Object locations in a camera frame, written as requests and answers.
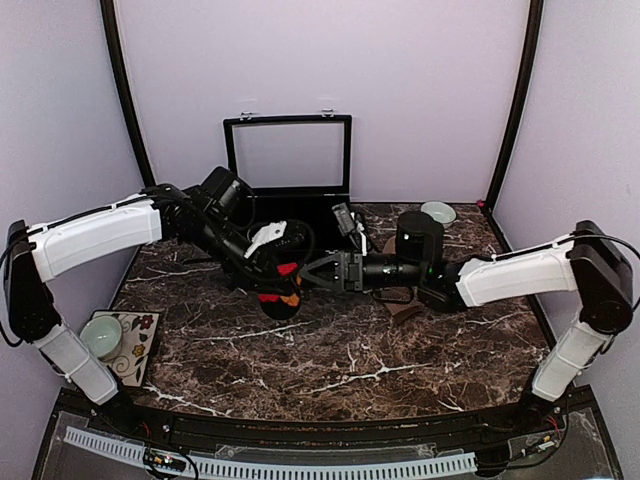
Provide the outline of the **argyle red orange black sock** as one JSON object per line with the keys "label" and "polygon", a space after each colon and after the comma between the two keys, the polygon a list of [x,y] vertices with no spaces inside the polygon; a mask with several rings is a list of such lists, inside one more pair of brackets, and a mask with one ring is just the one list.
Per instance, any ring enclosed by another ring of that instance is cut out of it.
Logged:
{"label": "argyle red orange black sock", "polygon": [[292,319],[299,312],[302,297],[298,268],[297,262],[280,264],[277,270],[280,277],[285,280],[281,291],[273,290],[258,294],[260,308],[269,318],[285,321]]}

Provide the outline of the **tan brown sock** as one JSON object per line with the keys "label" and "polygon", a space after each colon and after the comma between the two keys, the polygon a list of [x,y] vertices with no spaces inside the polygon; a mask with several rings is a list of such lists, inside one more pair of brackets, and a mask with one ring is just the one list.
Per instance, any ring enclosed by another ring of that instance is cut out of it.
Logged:
{"label": "tan brown sock", "polygon": [[415,317],[424,310],[423,305],[417,298],[409,301],[410,292],[407,287],[389,287],[383,291],[381,296],[387,299],[384,306],[391,314],[393,323],[396,326]]}

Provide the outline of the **black display case glass lid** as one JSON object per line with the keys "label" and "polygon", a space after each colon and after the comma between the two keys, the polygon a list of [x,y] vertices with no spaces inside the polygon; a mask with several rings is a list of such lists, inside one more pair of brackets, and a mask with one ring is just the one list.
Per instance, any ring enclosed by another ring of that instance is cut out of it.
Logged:
{"label": "black display case glass lid", "polygon": [[255,220],[301,220],[318,252],[350,248],[333,207],[351,201],[352,130],[348,114],[225,119],[227,168],[252,188]]}

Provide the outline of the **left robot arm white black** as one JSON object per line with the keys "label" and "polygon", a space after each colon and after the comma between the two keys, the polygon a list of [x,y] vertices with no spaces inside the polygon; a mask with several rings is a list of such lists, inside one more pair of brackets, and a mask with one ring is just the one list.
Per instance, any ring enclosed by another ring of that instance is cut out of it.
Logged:
{"label": "left robot arm white black", "polygon": [[235,174],[217,167],[201,185],[181,190],[148,187],[115,203],[62,220],[27,226],[14,222],[1,256],[11,347],[31,344],[78,387],[120,436],[141,427],[140,412],[119,398],[116,376],[63,320],[48,282],[80,265],[129,248],[167,240],[189,243],[227,263],[249,288],[266,294],[293,292],[294,267],[281,266],[276,250],[310,238],[300,221],[254,228],[232,216],[251,190]]}

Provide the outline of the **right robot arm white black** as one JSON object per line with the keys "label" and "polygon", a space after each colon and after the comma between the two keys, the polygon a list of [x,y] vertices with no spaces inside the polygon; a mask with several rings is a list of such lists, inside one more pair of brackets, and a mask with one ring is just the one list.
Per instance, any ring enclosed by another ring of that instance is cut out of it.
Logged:
{"label": "right robot arm white black", "polygon": [[405,212],[397,219],[394,252],[337,251],[302,267],[300,276],[338,293],[409,288],[420,302],[444,313],[508,298],[578,292],[577,317],[537,367],[532,395],[511,410],[511,426],[530,434],[547,420],[547,402],[558,400],[630,326],[639,301],[631,264],[621,252],[627,244],[585,220],[569,234],[538,246],[449,262],[443,257],[443,238],[443,225],[431,216]]}

